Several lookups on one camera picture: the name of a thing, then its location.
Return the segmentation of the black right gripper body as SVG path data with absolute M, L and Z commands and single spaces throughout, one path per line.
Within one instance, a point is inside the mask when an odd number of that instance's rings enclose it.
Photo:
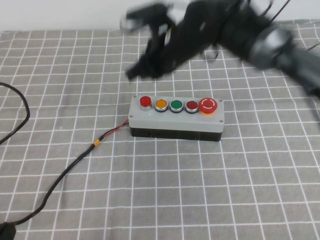
M 231 0 L 195 0 L 184 17 L 164 34 L 164 47 L 181 48 L 181 64 L 218 41 L 220 28 L 233 9 Z

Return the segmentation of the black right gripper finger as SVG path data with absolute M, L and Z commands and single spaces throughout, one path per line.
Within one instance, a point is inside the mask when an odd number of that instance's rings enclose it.
M 179 46 L 152 46 L 149 50 L 149 76 L 160 78 L 176 70 L 182 64 L 182 48 Z
M 147 48 L 139 60 L 126 71 L 128 80 L 131 81 L 136 77 L 155 79 L 157 77 L 156 53 L 156 49 Z

